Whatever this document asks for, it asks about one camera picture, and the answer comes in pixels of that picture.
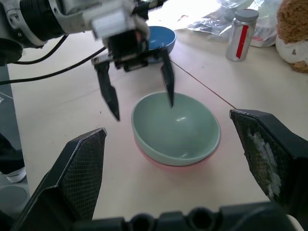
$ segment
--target floor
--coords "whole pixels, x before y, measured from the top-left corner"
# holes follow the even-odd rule
[[[0,66],[0,81],[9,80],[8,68]],[[5,136],[15,149],[21,149],[12,89],[10,85],[0,85],[0,133]],[[27,179],[24,178],[14,186],[22,187],[28,191]],[[12,205],[18,206],[25,199],[25,193],[20,193],[17,187],[11,187],[6,177],[0,174],[0,210],[10,216],[16,217],[21,208],[12,211]]]

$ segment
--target stuffed toy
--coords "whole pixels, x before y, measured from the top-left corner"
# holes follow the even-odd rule
[[[279,55],[295,71],[308,73],[308,0],[283,0],[277,21]]]

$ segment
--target black cable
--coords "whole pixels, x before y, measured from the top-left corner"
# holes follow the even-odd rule
[[[90,59],[94,58],[99,53],[102,53],[105,49],[106,49],[106,47],[103,47],[103,48],[99,49],[97,52],[95,52],[94,54],[90,55],[88,58],[85,58],[84,60],[80,61],[79,63],[76,63],[76,64],[74,64],[72,66],[69,66],[69,67],[67,67],[65,69],[62,69],[60,71],[56,71],[56,72],[48,74],[48,75],[34,77],[34,78],[24,78],[24,79],[14,79],[14,80],[2,81],[2,82],[0,82],[0,85],[11,84],[11,83],[31,82],[31,81],[36,81],[36,80],[41,80],[41,79],[45,79],[45,78],[50,78],[50,77],[62,74],[64,72],[66,72],[66,71],[72,70],[75,67],[78,67],[78,66],[84,64],[85,62],[87,62]]]
[[[33,60],[33,61],[18,61],[18,62],[15,62],[14,64],[20,64],[20,65],[30,65],[30,64],[37,64],[39,62],[42,62],[44,61],[45,59],[49,58],[50,56],[53,55],[53,53],[56,52],[56,50],[59,49],[59,47],[62,45],[62,43],[64,43],[64,41],[67,39],[68,35],[64,35],[60,41],[57,43],[57,45],[54,46],[54,48],[52,48],[52,50],[50,52],[48,52],[45,56],[39,58],[39,59],[36,59],[36,60]]]

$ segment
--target white table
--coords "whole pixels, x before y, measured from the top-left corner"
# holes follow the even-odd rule
[[[202,52],[205,52],[201,47],[214,51],[217,47],[217,50],[221,51],[221,53],[207,53],[208,59],[204,58],[205,63],[200,60],[195,64],[193,62],[187,64],[188,54],[197,48],[192,46],[190,51],[189,45],[180,38],[171,55],[176,64],[174,65],[176,92],[194,97],[206,105],[215,114],[221,126],[220,146],[204,163],[204,167],[183,172],[161,170],[149,163],[135,145],[130,114],[141,97],[152,92],[164,91],[159,64],[131,73],[111,68],[111,82],[118,93],[122,118],[122,121],[117,123],[100,96],[96,73],[88,62],[57,77],[12,85],[30,193],[34,192],[69,140],[93,129],[106,127],[108,136],[103,183],[94,218],[124,216],[129,219],[140,212],[158,216],[163,211],[172,210],[182,210],[187,213],[196,206],[206,206],[215,211],[221,205],[267,201],[268,198],[249,171],[240,140],[229,119],[229,110],[232,107],[221,96],[217,96],[223,93],[229,95],[234,89],[217,87],[209,90],[182,70],[198,76],[195,78],[206,76],[209,83],[214,82],[212,86],[219,86],[224,82],[228,86],[232,83],[228,78],[237,76],[239,78],[237,85],[233,83],[232,86],[234,88],[237,86],[240,90],[245,88],[247,83],[245,80],[247,68],[244,63],[237,65],[235,73],[230,65],[229,68],[222,68],[223,64],[218,64],[217,61],[226,62],[222,54],[224,44],[204,47],[201,39],[196,39],[194,35],[192,39],[195,39],[192,43],[199,46],[200,51],[197,55],[200,57]],[[55,40],[50,42],[44,50],[50,49],[55,43]],[[80,43],[87,43],[87,48],[79,50]],[[90,33],[71,35],[59,51],[45,62],[32,66],[9,65],[10,78],[39,76],[62,69],[78,62],[100,47],[100,43],[93,42]],[[27,50],[24,59],[32,60],[45,52]],[[259,52],[264,56],[272,55],[267,50]],[[256,71],[260,61],[255,60]],[[283,64],[281,67],[285,72],[294,75]],[[277,70],[264,71],[276,73]],[[267,82],[266,78],[262,81],[259,85],[255,83],[259,90],[267,88],[267,84],[272,84],[270,81]],[[289,91],[295,92],[294,84],[296,83],[291,81]],[[258,97],[246,97],[251,100],[252,105],[270,104],[268,101],[260,101]],[[232,99],[226,101],[238,107],[246,106],[240,105],[235,100],[233,102]]]

